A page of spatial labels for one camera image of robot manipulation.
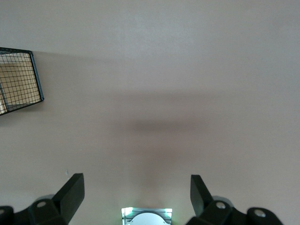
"gray wall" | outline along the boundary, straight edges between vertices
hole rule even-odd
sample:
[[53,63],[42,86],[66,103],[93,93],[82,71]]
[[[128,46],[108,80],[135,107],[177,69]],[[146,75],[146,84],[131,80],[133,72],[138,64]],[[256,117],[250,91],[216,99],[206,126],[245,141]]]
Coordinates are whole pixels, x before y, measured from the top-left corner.
[[190,174],[242,212],[300,221],[300,1],[2,0],[0,45],[32,50],[41,104],[0,117],[0,205],[84,173],[72,225],[122,207],[192,217]]

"black wire mesh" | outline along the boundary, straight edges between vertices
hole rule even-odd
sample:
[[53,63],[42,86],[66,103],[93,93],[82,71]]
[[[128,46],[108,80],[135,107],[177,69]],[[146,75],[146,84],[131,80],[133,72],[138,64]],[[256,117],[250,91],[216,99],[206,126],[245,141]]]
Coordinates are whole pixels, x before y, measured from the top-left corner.
[[43,100],[32,52],[0,47],[0,115]]

